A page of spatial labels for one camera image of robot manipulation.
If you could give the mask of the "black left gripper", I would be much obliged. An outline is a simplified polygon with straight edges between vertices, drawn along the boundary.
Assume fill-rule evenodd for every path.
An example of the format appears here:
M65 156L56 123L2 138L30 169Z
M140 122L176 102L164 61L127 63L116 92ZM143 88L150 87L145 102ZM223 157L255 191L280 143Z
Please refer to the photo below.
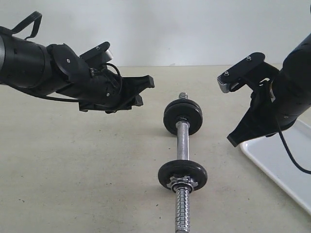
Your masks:
M105 70L100 75L78 83L78 88L82 91L79 99L83 100L79 103L79 110L105 111L107 114L131 110L132 107L143 105L139 94L147 88L154 87L155 82L150 75L122 77L120 74ZM132 98L121 102L121 96Z

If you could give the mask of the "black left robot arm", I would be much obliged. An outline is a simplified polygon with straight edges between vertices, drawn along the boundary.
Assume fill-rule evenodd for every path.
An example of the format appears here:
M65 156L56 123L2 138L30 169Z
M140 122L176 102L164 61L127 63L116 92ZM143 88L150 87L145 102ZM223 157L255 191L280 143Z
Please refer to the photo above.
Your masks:
M111 64L110 44L103 42L77 55L66 44L43 46L0 30L0 83L25 94L76 102L79 110L108 114L142 106L141 92L154 87L151 76L124 77Z

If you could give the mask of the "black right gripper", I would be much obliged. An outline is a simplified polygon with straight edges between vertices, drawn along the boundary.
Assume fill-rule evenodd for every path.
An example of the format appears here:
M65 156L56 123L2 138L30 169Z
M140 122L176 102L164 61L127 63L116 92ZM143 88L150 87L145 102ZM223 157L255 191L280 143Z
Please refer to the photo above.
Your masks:
M263 82L253 90L250 108L237 127L227 136L234 147L248 140L273 136L278 132L279 119L273 107L275 96L272 84L272 82Z

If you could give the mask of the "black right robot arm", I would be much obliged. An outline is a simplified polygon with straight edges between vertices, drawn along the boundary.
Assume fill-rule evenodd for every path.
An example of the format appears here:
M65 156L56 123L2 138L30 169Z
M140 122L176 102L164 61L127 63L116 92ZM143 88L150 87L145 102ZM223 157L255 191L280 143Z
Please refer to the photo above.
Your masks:
M282 69L265 62L254 52L217 78L223 93L244 85L252 89L250 107L228 136L238 144L270 137L289 129L311 106L311 37L307 36L284 60Z

